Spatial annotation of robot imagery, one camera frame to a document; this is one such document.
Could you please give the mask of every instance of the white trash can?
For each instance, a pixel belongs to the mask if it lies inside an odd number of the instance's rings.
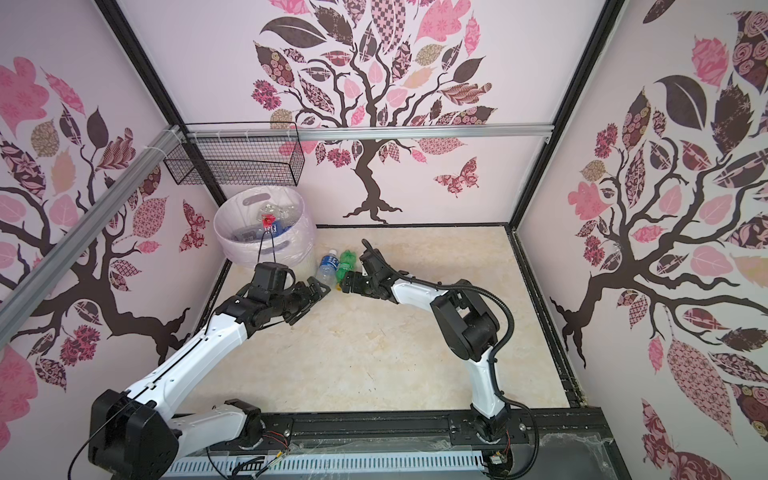
[[[267,203],[278,207],[294,206],[299,214],[299,219],[294,225],[274,237],[274,253],[277,262],[296,266],[312,252],[316,227],[304,199],[293,188],[263,185],[249,188],[230,198],[219,207],[214,216],[216,237],[221,243],[224,256],[232,263],[249,268],[256,266],[261,240],[237,241],[235,233],[247,227],[259,225],[262,221],[262,207]],[[263,237],[261,261],[273,261],[272,252],[272,239],[267,233]]]

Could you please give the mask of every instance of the pink butterfly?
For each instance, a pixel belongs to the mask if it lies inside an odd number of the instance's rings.
[[[186,200],[184,200],[184,216],[187,218],[187,223],[190,224],[190,229],[181,237],[180,252],[205,245],[205,236],[202,230],[205,229],[205,224],[210,222],[210,220],[205,220],[203,214],[196,214],[194,208]]]
[[[453,175],[439,175],[435,177],[435,181],[448,187],[448,192],[454,194],[456,198],[458,198],[458,192],[464,190],[464,186],[478,186],[478,176],[475,173],[475,170],[477,169],[477,157],[473,157],[464,165],[462,172],[458,177]]]

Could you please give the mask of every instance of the bottle in trash bin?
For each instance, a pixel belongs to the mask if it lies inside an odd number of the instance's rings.
[[[346,273],[355,269],[355,262],[357,262],[357,254],[351,250],[344,250],[339,258],[339,269],[336,271],[337,282],[341,283]]]
[[[339,252],[331,249],[323,257],[320,261],[320,266],[317,267],[317,274],[315,274],[317,281],[325,283],[327,286],[336,285],[336,269],[339,268],[339,258],[337,255],[339,255]]]

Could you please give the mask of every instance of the black wire mesh basket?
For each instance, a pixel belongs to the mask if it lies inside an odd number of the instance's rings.
[[[263,124],[264,128],[237,129],[242,123]],[[220,130],[196,131],[199,125]],[[165,158],[176,184],[204,184],[208,176],[219,185],[299,184],[304,153],[295,122],[187,124],[187,128],[191,132],[186,141]],[[196,167],[200,161],[207,168]]]

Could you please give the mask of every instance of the floral wallpaper wall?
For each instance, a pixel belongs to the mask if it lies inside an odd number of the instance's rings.
[[[521,228],[633,478],[766,474],[766,61],[764,3],[630,4]]]
[[[90,2],[14,5],[0,38],[1,299],[165,123]],[[35,478],[64,475],[93,400],[181,347],[223,261],[206,238],[215,209],[204,187],[178,187],[155,168],[2,349],[6,475],[31,478],[32,465]],[[40,463],[45,442],[56,447]],[[78,478],[108,476],[86,463]]]
[[[300,129],[549,122],[603,4],[256,0],[228,9],[183,2],[188,13],[178,15],[181,3],[123,8],[184,118],[275,128],[295,121]],[[196,32],[187,58],[169,31]],[[205,75],[182,74],[192,56],[209,52]],[[507,221],[540,143],[304,141],[298,190],[318,223]]]

